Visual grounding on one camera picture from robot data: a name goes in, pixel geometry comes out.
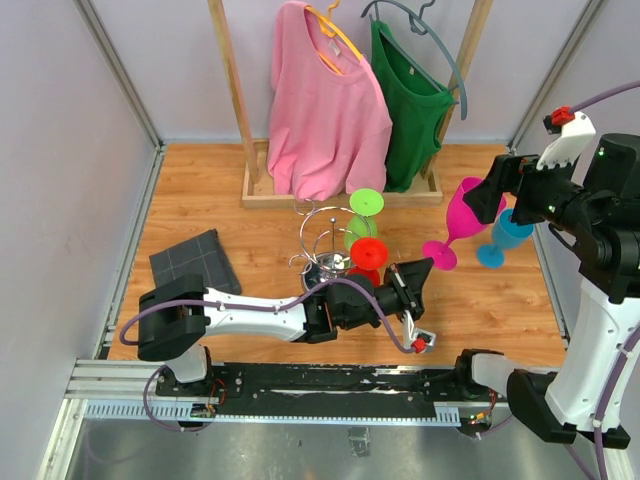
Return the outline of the pink wine glass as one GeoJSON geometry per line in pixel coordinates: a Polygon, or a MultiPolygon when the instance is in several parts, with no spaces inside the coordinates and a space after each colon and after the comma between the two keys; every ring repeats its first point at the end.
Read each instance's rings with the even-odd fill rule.
{"type": "Polygon", "coordinates": [[[481,182],[482,179],[479,177],[465,177],[461,181],[446,212],[447,240],[427,241],[423,244],[423,256],[431,258],[435,268],[443,271],[453,270],[457,265],[457,256],[451,244],[459,239],[473,237],[488,227],[488,224],[482,224],[477,220],[472,209],[463,200],[464,194],[481,182]]]}

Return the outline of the blue wine glass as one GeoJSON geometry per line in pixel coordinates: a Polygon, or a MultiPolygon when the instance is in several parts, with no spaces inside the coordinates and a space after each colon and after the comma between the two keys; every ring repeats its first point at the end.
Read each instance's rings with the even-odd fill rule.
{"type": "Polygon", "coordinates": [[[505,262],[505,252],[518,248],[532,234],[532,224],[518,225],[512,220],[514,210],[504,210],[493,224],[491,243],[480,246],[476,251],[479,263],[490,269],[497,269],[505,262]]]}

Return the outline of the red wine glass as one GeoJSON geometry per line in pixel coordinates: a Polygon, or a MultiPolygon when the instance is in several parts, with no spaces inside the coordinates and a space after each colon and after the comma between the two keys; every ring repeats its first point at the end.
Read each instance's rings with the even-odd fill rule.
{"type": "Polygon", "coordinates": [[[389,250],[384,242],[374,237],[360,238],[352,244],[350,256],[350,275],[363,275],[375,287],[381,285],[380,269],[386,265],[389,258],[389,250]]]}

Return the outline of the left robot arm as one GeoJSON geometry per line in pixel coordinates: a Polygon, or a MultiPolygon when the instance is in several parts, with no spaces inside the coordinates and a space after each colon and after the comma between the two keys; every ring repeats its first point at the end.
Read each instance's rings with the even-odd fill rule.
{"type": "Polygon", "coordinates": [[[148,292],[127,327],[136,339],[120,334],[144,362],[162,362],[190,394],[207,393],[214,383],[211,356],[203,337],[268,336],[289,343],[333,341],[339,331],[369,325],[383,327],[396,348],[421,354],[434,342],[433,333],[416,327],[424,314],[422,292],[432,270],[430,258],[393,263],[375,286],[351,274],[326,280],[298,297],[267,299],[208,288],[202,276],[184,275],[148,292]]]}

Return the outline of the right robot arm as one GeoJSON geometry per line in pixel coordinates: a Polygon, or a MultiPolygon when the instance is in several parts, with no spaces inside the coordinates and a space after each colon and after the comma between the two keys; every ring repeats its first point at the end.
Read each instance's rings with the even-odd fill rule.
{"type": "Polygon", "coordinates": [[[476,219],[497,217],[503,193],[516,203],[518,225],[546,222],[575,242],[582,277],[578,317],[557,372],[535,373],[499,352],[466,349],[456,360],[455,392],[474,400],[491,389],[541,440],[570,444],[582,434],[594,444],[625,449],[630,436],[620,402],[639,340],[639,138],[600,137],[581,185],[571,167],[537,169],[536,156],[499,155],[463,200],[476,219]]]}

